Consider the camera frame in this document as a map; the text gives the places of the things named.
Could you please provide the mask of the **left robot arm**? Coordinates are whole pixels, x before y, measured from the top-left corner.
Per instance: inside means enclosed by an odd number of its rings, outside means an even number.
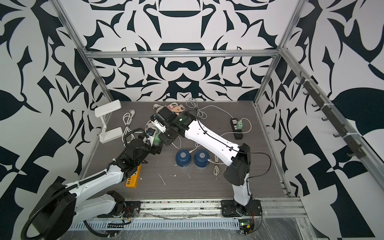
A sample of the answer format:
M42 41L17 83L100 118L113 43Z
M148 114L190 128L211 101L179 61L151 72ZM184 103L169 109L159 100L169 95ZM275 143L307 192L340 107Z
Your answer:
M149 154L160 154L163 143L151 145L142 139L134 139L108 166L85 179L63 185L52 184L32 211L21 231L21 239L29 240L28 229L35 227L34 240L57 240L73 225L99 215L117 216L124 208L124 198L116 191L101 197L94 195L102 190L125 183L138 172Z

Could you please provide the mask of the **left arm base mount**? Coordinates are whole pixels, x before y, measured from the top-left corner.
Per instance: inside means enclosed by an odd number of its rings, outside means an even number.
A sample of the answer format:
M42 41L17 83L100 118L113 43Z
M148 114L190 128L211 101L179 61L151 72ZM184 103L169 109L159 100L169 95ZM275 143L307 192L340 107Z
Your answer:
M140 213L141 201L125 201L124 203L117 203L109 214L98 215L98 218L131 218Z

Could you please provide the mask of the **black power strip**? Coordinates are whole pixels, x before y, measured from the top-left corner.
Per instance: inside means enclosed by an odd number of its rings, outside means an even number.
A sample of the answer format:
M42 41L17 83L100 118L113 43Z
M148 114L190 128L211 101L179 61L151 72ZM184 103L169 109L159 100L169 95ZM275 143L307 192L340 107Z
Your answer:
M243 139L243 132L242 132L242 130L237 130L237 122L238 121L240 121L240 120L238 120L238 119L236 119L236 118L232 118L231 119L231 127L232 127L232 132L233 132L233 134L234 134L234 137L235 137L235 139L236 140L242 140Z

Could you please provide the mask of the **orange power strip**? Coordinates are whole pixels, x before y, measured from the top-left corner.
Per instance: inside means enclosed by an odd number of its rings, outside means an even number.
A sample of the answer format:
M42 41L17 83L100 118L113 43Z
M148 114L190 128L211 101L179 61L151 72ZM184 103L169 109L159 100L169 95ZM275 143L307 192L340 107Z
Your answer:
M139 165L137 171L127 179L126 181L127 188L135 189L138 186L138 182L140 180L141 168L142 168L142 165Z

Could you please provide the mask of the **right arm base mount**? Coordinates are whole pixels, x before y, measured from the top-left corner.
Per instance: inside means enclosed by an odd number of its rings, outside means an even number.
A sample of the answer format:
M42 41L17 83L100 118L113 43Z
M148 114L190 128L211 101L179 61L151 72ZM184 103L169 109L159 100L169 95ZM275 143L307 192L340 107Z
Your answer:
M261 202L254 199L250 199L246 206L234 200L221 200L221 210L225 218L262 216Z

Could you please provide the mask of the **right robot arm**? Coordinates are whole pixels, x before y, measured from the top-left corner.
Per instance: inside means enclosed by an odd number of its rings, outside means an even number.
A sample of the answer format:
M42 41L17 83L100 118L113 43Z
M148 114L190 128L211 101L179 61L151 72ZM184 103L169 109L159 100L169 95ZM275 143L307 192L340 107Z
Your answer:
M224 178L233 187L234 202L243 207L248 205L251 157L247 144L238 145L222 138L188 111L176 114L163 108L151 116L151 123L159 129L159 138L167 146L177 137L184 137L216 155L227 166Z

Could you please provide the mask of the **green adapter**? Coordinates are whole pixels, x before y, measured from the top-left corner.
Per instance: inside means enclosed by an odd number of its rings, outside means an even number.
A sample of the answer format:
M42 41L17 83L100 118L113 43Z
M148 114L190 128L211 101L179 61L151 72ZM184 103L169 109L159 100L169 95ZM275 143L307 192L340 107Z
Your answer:
M238 121L236 126L237 126L237 130L239 130L239 131L242 130L243 129L243 121L242 120Z

